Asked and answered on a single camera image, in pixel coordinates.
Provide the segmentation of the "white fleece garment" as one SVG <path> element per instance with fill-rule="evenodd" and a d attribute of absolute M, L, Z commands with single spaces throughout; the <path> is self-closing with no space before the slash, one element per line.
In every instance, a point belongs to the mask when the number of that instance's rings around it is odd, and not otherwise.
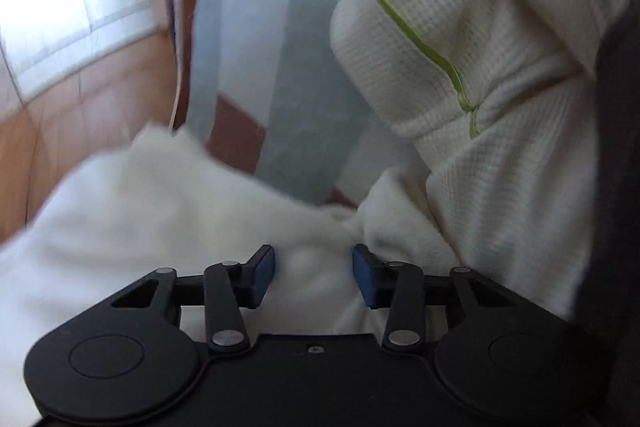
<path fill-rule="evenodd" d="M 422 176 L 385 171 L 357 209 L 313 206 L 210 158 L 186 132 L 144 129 L 62 180 L 29 227 L 1 248 L 1 421 L 38 411 L 23 364 L 44 334 L 145 274 L 198 274 L 262 245 L 277 273 L 251 334 L 381 334 L 352 276 L 352 246 L 445 275 L 458 257 L 436 228 Z"/>

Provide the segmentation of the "white waffle garment green trim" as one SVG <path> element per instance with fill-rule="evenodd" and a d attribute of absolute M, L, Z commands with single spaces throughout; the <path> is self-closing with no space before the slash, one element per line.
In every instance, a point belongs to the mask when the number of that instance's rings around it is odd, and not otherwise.
<path fill-rule="evenodd" d="M 364 243 L 569 317 L 592 241 L 597 54 L 628 3 L 340 0 L 337 60 L 427 169 L 375 183 Z"/>

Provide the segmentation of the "red grey white checked rug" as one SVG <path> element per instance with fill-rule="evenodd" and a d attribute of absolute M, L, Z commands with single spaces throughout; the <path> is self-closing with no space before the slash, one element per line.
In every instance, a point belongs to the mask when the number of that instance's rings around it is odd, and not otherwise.
<path fill-rule="evenodd" d="M 167 0 L 174 127 L 224 164 L 295 198 L 361 202 L 390 168 L 422 171 L 335 60 L 338 0 Z"/>

